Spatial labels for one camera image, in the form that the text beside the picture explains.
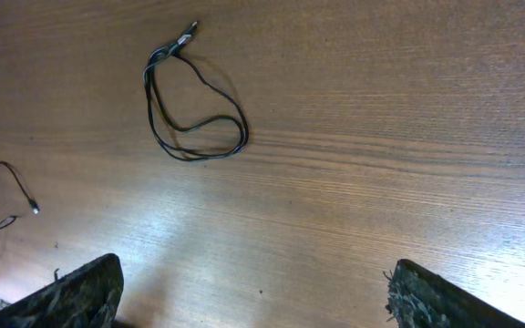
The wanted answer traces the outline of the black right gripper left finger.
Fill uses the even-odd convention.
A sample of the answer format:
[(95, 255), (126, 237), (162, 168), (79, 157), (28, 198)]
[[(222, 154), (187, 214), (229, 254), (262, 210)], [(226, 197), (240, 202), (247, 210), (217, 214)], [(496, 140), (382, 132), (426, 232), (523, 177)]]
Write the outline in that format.
[(0, 327), (112, 327), (123, 289), (120, 259), (107, 253), (1, 309)]

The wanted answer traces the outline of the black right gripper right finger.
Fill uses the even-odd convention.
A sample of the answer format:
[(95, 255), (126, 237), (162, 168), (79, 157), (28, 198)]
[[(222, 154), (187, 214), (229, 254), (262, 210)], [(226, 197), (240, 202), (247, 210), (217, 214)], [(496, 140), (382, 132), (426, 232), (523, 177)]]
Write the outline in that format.
[(409, 259), (384, 276), (386, 310), (399, 328), (525, 328), (525, 322)]

